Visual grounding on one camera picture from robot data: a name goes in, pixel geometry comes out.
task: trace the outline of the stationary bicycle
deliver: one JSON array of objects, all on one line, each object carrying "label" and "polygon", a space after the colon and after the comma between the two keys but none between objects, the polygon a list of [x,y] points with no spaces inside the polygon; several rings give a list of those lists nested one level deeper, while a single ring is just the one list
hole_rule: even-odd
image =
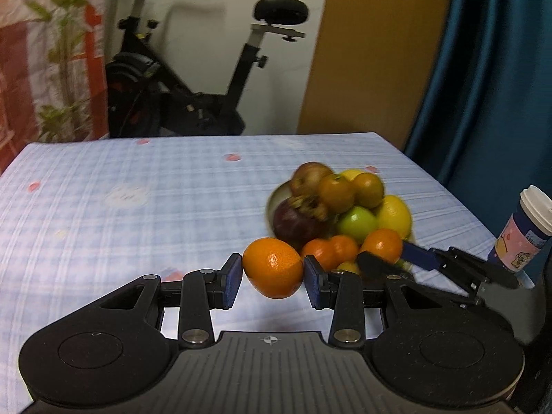
[{"label": "stationary bicycle", "polygon": [[258,56],[264,35],[280,34],[289,42],[305,34],[290,28],[308,18],[299,0],[260,0],[247,43],[238,59],[224,95],[194,92],[150,46],[156,20],[148,20],[148,32],[138,32],[145,0],[134,0],[130,16],[120,20],[124,30],[121,51],[106,65],[109,134],[118,137],[159,135],[240,135],[245,128],[236,107],[254,64],[264,68],[267,56]]}]

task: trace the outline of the plaid tablecloth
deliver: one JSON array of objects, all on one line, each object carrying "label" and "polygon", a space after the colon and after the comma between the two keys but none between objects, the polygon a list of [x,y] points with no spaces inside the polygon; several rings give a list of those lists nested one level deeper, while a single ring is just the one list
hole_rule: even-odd
[{"label": "plaid tablecloth", "polygon": [[[219,269],[268,234],[267,198],[305,161],[376,167],[410,206],[418,244],[479,256],[492,234],[445,188],[376,134],[118,139],[26,147],[0,177],[0,412],[30,401],[17,368],[35,331],[144,274]],[[419,282],[456,289],[436,272]],[[215,334],[321,330],[304,289],[284,300],[244,277],[234,308],[212,311]],[[167,313],[163,333],[176,337]],[[382,331],[377,309],[366,331]]]}]

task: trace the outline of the black saddle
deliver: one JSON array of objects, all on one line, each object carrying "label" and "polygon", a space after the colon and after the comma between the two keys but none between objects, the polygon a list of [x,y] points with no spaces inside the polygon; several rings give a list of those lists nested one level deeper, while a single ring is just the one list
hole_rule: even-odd
[{"label": "black saddle", "polygon": [[259,0],[253,17],[268,24],[301,24],[308,19],[308,7],[299,0]]}]

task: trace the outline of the brown door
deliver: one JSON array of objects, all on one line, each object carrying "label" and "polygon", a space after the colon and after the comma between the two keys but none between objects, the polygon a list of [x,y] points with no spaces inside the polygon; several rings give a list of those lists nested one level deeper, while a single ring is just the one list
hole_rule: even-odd
[{"label": "brown door", "polygon": [[402,148],[449,0],[326,0],[300,134],[374,131]]}]

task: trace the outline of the white lid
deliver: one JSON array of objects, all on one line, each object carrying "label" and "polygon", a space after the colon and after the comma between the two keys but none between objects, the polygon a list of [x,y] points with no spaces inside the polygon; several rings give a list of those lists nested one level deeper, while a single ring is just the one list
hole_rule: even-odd
[{"label": "white lid", "polygon": [[534,185],[520,194],[521,207],[527,217],[546,235],[552,237],[552,200]]}]

